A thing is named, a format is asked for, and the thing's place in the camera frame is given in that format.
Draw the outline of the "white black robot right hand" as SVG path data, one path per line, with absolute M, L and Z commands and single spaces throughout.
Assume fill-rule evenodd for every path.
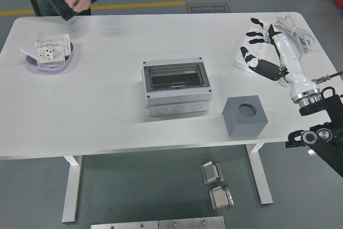
M 240 48 L 243 60 L 253 72 L 272 81 L 284 79 L 290 86 L 289 96 L 293 103 L 300 107 L 307 106 L 322 99 L 317 83 L 310 80 L 303 72 L 297 54 L 286 35 L 274 25 L 257 18 L 251 18 L 254 24 L 260 25 L 261 32 L 249 32 L 247 36 L 255 36 L 250 44 L 269 43 L 278 54 L 280 65 L 258 58 L 246 47 Z

